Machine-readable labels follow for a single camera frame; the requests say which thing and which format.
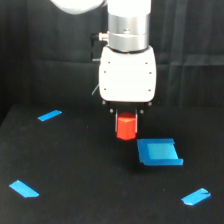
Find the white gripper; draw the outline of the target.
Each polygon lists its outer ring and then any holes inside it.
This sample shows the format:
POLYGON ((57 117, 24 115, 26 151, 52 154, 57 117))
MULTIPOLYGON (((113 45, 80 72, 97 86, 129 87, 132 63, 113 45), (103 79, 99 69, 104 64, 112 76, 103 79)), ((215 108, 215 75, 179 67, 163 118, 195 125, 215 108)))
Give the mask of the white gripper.
POLYGON ((154 50, 120 53, 108 46, 103 48, 99 65, 99 92, 114 113, 117 135, 118 112, 135 112, 135 134, 138 133, 138 111, 150 103, 156 89, 156 61, 154 50))

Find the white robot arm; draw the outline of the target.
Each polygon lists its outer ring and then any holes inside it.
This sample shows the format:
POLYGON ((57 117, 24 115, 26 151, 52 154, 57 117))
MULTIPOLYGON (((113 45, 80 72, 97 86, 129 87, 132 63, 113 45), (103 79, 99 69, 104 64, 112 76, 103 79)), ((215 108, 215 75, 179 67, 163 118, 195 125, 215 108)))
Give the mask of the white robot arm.
POLYGON ((98 86, 100 96, 115 115, 115 132, 131 140, 138 131, 138 115, 156 89, 156 61, 149 45, 151 0, 50 0, 62 11, 79 15, 105 6, 108 30, 91 37, 102 41, 98 86))

